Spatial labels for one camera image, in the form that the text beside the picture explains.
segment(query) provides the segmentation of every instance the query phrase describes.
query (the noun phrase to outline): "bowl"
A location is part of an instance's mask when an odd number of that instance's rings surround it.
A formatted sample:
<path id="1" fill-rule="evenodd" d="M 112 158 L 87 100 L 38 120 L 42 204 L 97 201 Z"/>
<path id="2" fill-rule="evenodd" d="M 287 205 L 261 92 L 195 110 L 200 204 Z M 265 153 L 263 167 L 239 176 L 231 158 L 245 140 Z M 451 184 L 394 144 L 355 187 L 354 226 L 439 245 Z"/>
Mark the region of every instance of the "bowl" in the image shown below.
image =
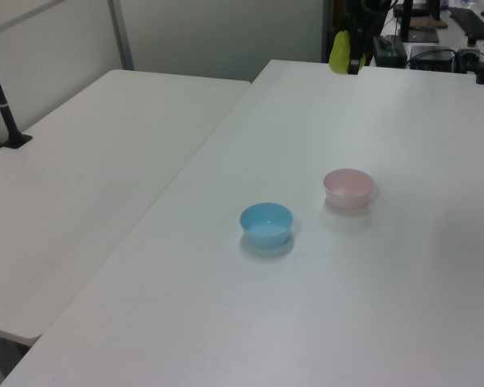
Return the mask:
<path id="1" fill-rule="evenodd" d="M 246 242 L 258 248 L 277 248 L 289 239 L 293 217 L 277 203 L 258 203 L 244 210 L 240 225 Z"/>
<path id="2" fill-rule="evenodd" d="M 345 210 L 365 206 L 374 189 L 373 178 L 358 169 L 337 169 L 326 175 L 323 183 L 327 200 Z"/>

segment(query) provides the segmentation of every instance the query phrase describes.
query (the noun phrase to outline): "white table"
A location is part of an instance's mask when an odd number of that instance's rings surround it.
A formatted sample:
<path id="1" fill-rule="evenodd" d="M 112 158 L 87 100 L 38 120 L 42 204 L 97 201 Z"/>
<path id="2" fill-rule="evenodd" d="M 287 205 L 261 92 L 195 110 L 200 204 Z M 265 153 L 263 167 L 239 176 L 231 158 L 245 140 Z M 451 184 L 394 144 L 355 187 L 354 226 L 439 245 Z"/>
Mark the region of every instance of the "white table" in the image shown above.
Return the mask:
<path id="1" fill-rule="evenodd" d="M 368 207 L 325 204 L 342 167 Z M 484 86 L 272 61 L 3 386 L 40 385 L 484 386 Z"/>
<path id="2" fill-rule="evenodd" d="M 463 2 L 462 0 L 449 0 L 449 6 L 455 6 L 458 8 L 469 8 L 473 10 L 484 22 L 484 17 L 481 16 L 481 11 L 484 10 L 484 0 L 473 0 L 471 2 Z M 442 28 L 437 30 L 437 35 L 439 36 L 439 43 L 404 43 L 405 50 L 407 51 L 407 58 L 411 57 L 411 47 L 412 46 L 446 46 L 451 48 L 452 50 L 457 51 L 460 46 L 466 45 L 468 42 L 468 37 L 465 36 L 464 30 L 457 24 L 453 18 L 450 18 L 450 11 L 449 10 L 442 10 L 440 12 L 441 20 L 444 20 L 449 27 Z M 389 22 L 393 18 L 393 11 L 390 10 L 389 14 L 386 18 L 386 23 Z M 400 25 L 398 23 L 398 27 L 395 30 L 395 23 L 397 23 L 397 19 L 394 18 L 390 23 L 384 26 L 382 29 L 382 36 L 386 35 L 396 35 L 400 34 Z M 478 40 L 476 48 L 479 48 L 480 51 L 484 54 L 484 40 Z"/>
<path id="3" fill-rule="evenodd" d="M 113 71 L 0 149 L 0 336 L 47 330 L 248 86 Z"/>

